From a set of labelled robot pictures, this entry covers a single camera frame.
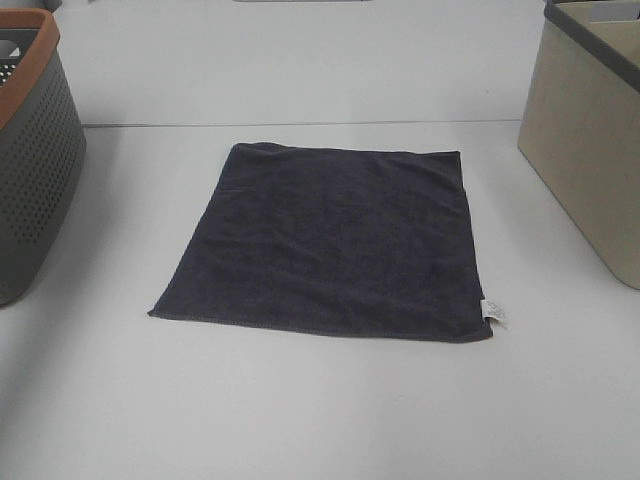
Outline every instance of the basket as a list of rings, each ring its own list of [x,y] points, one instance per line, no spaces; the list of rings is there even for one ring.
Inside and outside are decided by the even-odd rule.
[[[0,304],[31,285],[71,202],[86,141],[51,13],[0,9]]]
[[[549,0],[518,146],[640,289],[640,2]]]

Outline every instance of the white label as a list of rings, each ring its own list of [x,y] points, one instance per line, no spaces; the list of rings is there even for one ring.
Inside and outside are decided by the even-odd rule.
[[[480,307],[482,308],[482,318],[490,318],[500,323],[504,323],[507,320],[504,310],[493,302],[480,300]]]

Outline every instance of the dark gray towel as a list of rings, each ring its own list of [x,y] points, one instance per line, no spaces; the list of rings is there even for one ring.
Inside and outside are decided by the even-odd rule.
[[[151,315],[467,342],[482,318],[459,152],[233,147]]]

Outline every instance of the bin rim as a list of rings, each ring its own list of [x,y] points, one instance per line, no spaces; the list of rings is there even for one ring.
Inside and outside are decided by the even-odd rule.
[[[640,66],[558,7],[563,3],[575,3],[575,0],[547,0],[544,9],[547,20],[640,93]]]
[[[0,9],[0,29],[38,29],[38,34],[13,72],[12,81],[0,88],[0,130],[2,130],[44,72],[60,40],[51,12],[40,8]]]

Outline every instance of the gray plastic basket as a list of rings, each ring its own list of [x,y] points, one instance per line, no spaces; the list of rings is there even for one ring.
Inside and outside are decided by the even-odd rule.
[[[45,10],[0,10],[0,304],[32,283],[73,196],[86,141]]]

